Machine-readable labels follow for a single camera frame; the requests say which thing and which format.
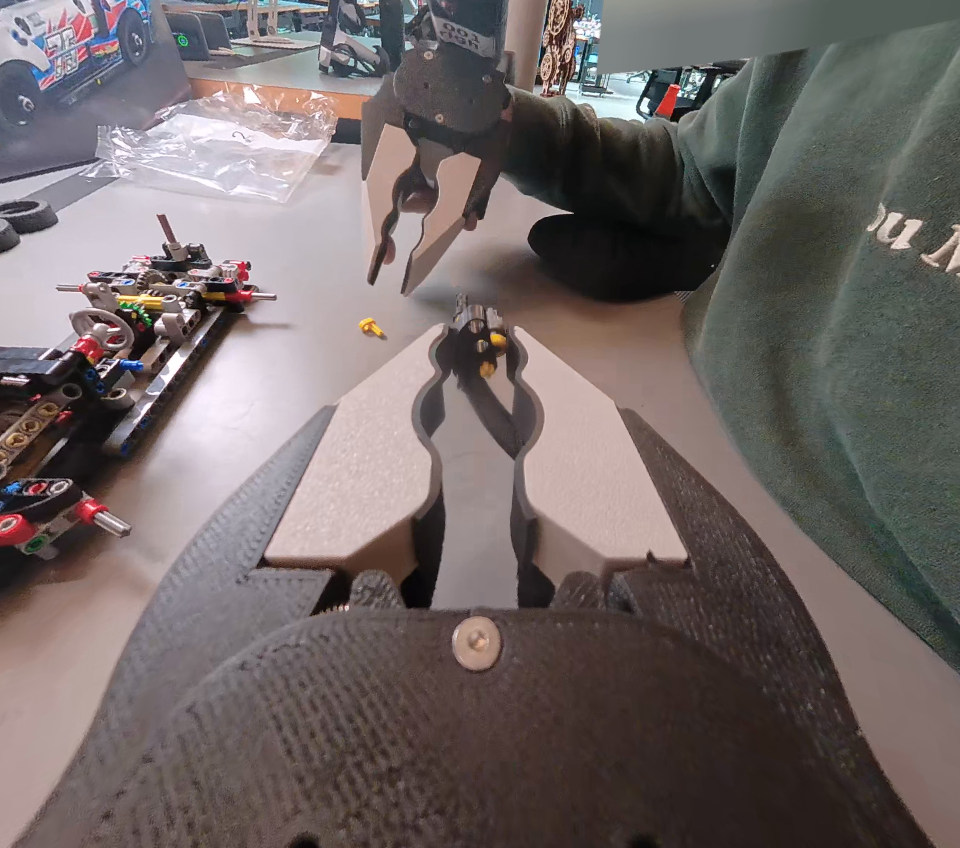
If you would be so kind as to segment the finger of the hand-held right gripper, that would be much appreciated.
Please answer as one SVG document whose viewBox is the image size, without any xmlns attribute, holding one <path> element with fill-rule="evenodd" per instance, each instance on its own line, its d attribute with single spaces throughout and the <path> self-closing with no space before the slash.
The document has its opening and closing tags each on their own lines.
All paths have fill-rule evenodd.
<svg viewBox="0 0 960 848">
<path fill-rule="evenodd" d="M 373 286 L 396 255 L 394 232 L 405 202 L 423 181 L 420 154 L 407 132 L 385 125 L 362 176 L 366 221 L 366 282 Z"/>
<path fill-rule="evenodd" d="M 437 199 L 423 218 L 420 240 L 409 256 L 401 286 L 404 297 L 423 283 L 464 230 L 469 197 L 480 167 L 480 158 L 470 154 L 455 154 L 439 161 Z"/>
</svg>

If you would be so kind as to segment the black curved lego panel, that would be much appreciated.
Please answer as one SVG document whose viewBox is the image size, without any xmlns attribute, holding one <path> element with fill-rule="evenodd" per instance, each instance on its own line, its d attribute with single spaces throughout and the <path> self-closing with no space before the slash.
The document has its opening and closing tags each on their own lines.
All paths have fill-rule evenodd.
<svg viewBox="0 0 960 848">
<path fill-rule="evenodd" d="M 498 310 L 481 303 L 469 301 L 469 304 L 472 316 L 469 323 L 460 330 L 450 325 L 450 369 L 486 433 L 508 458 L 516 460 L 523 446 L 522 435 L 513 414 L 500 401 L 490 384 L 491 378 L 498 372 L 498 366 L 506 362 L 512 341 Z M 491 331 L 509 339 L 505 350 L 498 350 L 491 344 Z M 496 362 L 496 371 L 489 379 L 483 379 L 478 374 L 480 363 L 485 361 Z"/>
</svg>

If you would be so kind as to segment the black box with green light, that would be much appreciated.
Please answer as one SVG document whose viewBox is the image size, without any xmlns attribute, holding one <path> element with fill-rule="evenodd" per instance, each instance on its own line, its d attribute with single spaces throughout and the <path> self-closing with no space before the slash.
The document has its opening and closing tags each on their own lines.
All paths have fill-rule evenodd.
<svg viewBox="0 0 960 848">
<path fill-rule="evenodd" d="M 224 18 L 215 13 L 167 13 L 178 55 L 183 62 L 207 62 L 234 54 Z"/>
</svg>

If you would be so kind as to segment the person's green sweatshirt torso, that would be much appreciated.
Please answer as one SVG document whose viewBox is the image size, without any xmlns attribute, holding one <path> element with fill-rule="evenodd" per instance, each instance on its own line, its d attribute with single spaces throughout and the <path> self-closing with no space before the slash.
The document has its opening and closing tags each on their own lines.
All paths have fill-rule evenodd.
<svg viewBox="0 0 960 848">
<path fill-rule="evenodd" d="M 756 479 L 955 671 L 958 20 L 748 62 L 679 123 L 730 227 L 685 315 Z"/>
</svg>

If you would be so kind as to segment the brown wooden gear model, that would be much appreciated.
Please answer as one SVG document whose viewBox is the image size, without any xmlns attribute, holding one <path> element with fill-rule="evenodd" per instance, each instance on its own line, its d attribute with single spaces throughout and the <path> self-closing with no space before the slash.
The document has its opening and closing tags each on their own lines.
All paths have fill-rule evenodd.
<svg viewBox="0 0 960 848">
<path fill-rule="evenodd" d="M 584 6 L 578 0 L 551 0 L 542 36 L 542 53 L 538 66 L 544 98 L 556 98 L 566 93 L 577 70 L 576 23 L 584 16 Z"/>
</svg>

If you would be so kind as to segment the person's right forearm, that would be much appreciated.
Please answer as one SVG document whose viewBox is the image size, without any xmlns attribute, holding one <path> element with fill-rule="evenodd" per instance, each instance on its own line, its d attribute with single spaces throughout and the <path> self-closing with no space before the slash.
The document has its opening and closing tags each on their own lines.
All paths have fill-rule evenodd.
<svg viewBox="0 0 960 848">
<path fill-rule="evenodd" d="M 601 118 L 569 98 L 514 88 L 501 173 L 522 194 L 585 220 L 621 223 L 665 239 L 724 244 L 732 195 L 715 194 L 736 165 L 750 59 L 702 109 L 679 122 Z"/>
</svg>

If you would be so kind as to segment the lego car chassis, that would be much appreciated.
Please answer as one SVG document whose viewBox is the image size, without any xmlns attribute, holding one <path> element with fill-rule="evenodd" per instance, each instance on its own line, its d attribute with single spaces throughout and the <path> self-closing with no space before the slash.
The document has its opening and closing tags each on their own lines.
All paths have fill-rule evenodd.
<svg viewBox="0 0 960 848">
<path fill-rule="evenodd" d="M 2 347 L 2 566 L 55 558 L 77 530 L 129 536 L 91 492 L 100 470 L 134 453 L 237 317 L 278 299 L 252 281 L 249 261 L 215 260 L 157 219 L 159 254 L 57 286 L 81 299 L 63 341 Z"/>
</svg>

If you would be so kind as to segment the grey wood-edged table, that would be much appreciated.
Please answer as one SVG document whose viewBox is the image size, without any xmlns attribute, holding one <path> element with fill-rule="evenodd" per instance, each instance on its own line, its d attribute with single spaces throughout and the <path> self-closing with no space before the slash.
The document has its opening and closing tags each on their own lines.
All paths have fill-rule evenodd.
<svg viewBox="0 0 960 848">
<path fill-rule="evenodd" d="M 380 77 L 322 72 L 318 43 L 311 41 L 295 50 L 239 46 L 232 55 L 183 65 L 195 98 L 230 95 L 289 114 L 306 114 L 323 98 L 331 113 L 347 122 L 360 121 L 364 104 L 382 83 Z"/>
</svg>

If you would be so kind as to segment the clear plastic bag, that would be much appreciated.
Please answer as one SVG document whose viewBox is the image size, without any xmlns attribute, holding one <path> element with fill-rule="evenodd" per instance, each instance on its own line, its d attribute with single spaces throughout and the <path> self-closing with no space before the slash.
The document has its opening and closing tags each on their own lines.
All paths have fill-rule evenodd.
<svg viewBox="0 0 960 848">
<path fill-rule="evenodd" d="M 101 126 L 94 180 L 124 180 L 171 193 L 285 204 L 329 147 L 338 118 L 311 92 L 284 111 L 254 86 L 221 90 L 162 109 L 145 130 Z"/>
</svg>

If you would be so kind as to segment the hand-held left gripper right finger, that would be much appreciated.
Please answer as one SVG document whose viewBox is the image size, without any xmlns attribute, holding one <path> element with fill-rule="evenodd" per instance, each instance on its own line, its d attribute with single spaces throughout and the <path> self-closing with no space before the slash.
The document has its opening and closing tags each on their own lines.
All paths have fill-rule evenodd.
<svg viewBox="0 0 960 848">
<path fill-rule="evenodd" d="M 624 571 L 687 566 L 689 551 L 616 403 L 525 328 L 510 339 L 520 571 L 559 588 L 575 573 L 609 584 Z"/>
</svg>

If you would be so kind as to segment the black mesh office chair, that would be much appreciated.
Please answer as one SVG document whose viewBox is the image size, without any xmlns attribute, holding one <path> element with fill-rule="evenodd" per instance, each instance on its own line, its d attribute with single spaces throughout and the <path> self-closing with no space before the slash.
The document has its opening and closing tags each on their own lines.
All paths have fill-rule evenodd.
<svg viewBox="0 0 960 848">
<path fill-rule="evenodd" d="M 716 93 L 719 86 L 737 75 L 746 65 L 744 59 L 653 69 L 637 100 L 635 111 L 642 121 L 656 119 L 654 111 L 662 100 L 666 87 L 680 85 L 676 108 L 670 122 L 679 122 L 687 114 L 700 110 Z"/>
</svg>

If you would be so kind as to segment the small black white kart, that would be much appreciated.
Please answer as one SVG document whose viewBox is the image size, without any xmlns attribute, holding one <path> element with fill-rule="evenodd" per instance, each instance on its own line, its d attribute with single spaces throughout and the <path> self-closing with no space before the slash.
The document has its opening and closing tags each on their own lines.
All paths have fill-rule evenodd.
<svg viewBox="0 0 960 848">
<path fill-rule="evenodd" d="M 403 0 L 377 3 L 378 42 L 362 39 L 369 19 L 356 0 L 328 0 L 320 30 L 318 71 L 337 77 L 383 77 L 394 73 L 405 52 Z"/>
</svg>

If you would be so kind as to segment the lego set box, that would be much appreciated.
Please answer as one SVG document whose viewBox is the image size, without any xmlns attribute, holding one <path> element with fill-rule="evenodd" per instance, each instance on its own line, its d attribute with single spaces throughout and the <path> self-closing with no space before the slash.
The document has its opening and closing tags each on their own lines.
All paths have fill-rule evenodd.
<svg viewBox="0 0 960 848">
<path fill-rule="evenodd" d="M 1 0 L 1 179 L 94 158 L 190 97 L 161 0 Z"/>
</svg>

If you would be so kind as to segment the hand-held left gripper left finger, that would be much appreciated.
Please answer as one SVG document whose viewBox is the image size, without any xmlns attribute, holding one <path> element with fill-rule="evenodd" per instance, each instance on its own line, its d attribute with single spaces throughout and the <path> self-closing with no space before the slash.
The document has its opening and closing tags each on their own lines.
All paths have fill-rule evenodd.
<svg viewBox="0 0 960 848">
<path fill-rule="evenodd" d="M 449 332 L 431 326 L 333 406 L 263 553 L 269 567 L 436 585 L 445 514 L 432 435 L 445 418 L 437 351 Z"/>
</svg>

